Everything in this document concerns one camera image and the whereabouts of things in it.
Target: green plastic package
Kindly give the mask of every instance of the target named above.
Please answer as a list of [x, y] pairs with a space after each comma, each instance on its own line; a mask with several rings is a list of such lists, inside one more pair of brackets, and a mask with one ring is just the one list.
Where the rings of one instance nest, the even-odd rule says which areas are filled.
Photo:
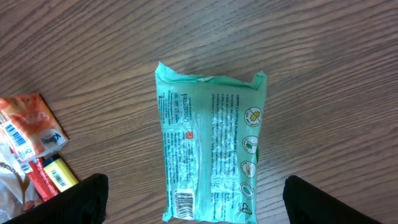
[[267, 77], [180, 75], [159, 63], [167, 186], [163, 220], [257, 223], [258, 137]]

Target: plastic wrapper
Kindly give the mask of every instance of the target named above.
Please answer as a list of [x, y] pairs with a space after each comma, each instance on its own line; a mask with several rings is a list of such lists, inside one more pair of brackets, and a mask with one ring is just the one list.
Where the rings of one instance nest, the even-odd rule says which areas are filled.
[[0, 138], [0, 223], [41, 203], [34, 186], [15, 158], [9, 145]]
[[38, 93], [0, 98], [0, 133], [23, 162], [58, 151], [68, 142]]
[[266, 75], [245, 83], [180, 75], [160, 63], [155, 79], [167, 186], [163, 220], [257, 223]]

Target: wood grain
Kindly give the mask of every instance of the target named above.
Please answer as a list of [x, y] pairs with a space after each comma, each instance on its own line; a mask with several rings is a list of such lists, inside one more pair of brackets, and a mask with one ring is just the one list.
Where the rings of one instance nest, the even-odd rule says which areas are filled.
[[[84, 179], [109, 177], [105, 223], [162, 223], [160, 60], [181, 73], [269, 75], [259, 223], [288, 223], [295, 174], [398, 223], [398, 2], [2, 0], [0, 95], [39, 92]], [[173, 220], [172, 223], [188, 223]]]

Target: brand logo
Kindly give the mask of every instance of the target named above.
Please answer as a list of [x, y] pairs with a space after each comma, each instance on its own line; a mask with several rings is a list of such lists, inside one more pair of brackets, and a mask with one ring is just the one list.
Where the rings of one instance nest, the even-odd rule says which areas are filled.
[[188, 94], [181, 94], [182, 97], [182, 106], [183, 106], [183, 122], [188, 122], [189, 116], [189, 101], [188, 101]]
[[43, 144], [50, 144], [51, 142], [56, 143], [59, 139], [61, 138], [61, 135], [58, 133], [55, 133], [51, 138], [49, 139], [42, 139]]

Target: orange snack package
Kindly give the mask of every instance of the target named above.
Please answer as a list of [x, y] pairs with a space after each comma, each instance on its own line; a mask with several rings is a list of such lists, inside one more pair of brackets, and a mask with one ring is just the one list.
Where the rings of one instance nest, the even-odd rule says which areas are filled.
[[38, 93], [0, 98], [0, 133], [23, 162], [58, 151], [68, 142]]

